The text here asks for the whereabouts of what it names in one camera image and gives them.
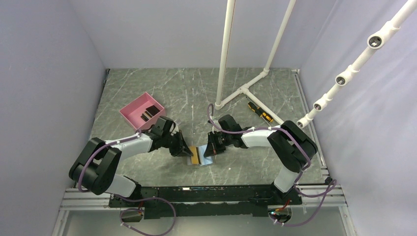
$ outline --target white wall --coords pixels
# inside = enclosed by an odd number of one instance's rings
[[[273,67],[300,68],[336,0],[298,0]],[[71,0],[107,68],[218,67],[226,0]],[[228,67],[263,67],[289,0],[236,2]]]
[[[67,0],[0,3],[0,235],[51,235],[104,66]]]
[[[301,81],[311,106],[405,0],[338,1]],[[314,119],[359,235],[416,235],[417,12]]]

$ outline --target gray marble tabletop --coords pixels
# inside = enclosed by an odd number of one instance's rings
[[[228,68],[223,98],[250,81],[262,68]],[[167,116],[181,120],[180,129],[187,144],[207,144],[206,109],[216,98],[218,68],[147,68],[112,69],[98,106],[91,137],[117,139],[133,134],[133,128],[119,110],[147,91],[167,111]],[[304,115],[302,101],[290,69],[271,69],[269,75],[250,88],[283,120],[296,121]],[[242,126],[265,126],[265,122],[247,106],[239,95],[215,111],[220,118],[231,114]],[[271,148],[240,149],[233,146],[216,156],[216,164],[187,166],[184,157],[172,157],[165,148],[138,154],[119,163],[117,174],[128,176],[142,186],[233,185],[272,183],[282,163]],[[300,183],[323,183],[320,162],[315,156]]]

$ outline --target screwdriver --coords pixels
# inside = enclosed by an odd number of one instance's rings
[[[273,122],[273,119],[271,118],[271,116],[268,113],[266,113],[262,108],[257,107],[253,102],[249,101],[248,106],[253,112],[255,112],[262,119],[264,119],[267,122],[267,124],[269,124],[270,122]]]

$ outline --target pink box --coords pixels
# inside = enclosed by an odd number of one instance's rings
[[[141,118],[141,115],[146,111],[146,108],[151,107],[152,105],[155,105],[159,109],[159,112],[148,121],[144,121]],[[151,125],[156,123],[158,117],[166,115],[165,108],[147,92],[127,104],[125,107],[120,109],[119,112],[135,130],[149,129]]]

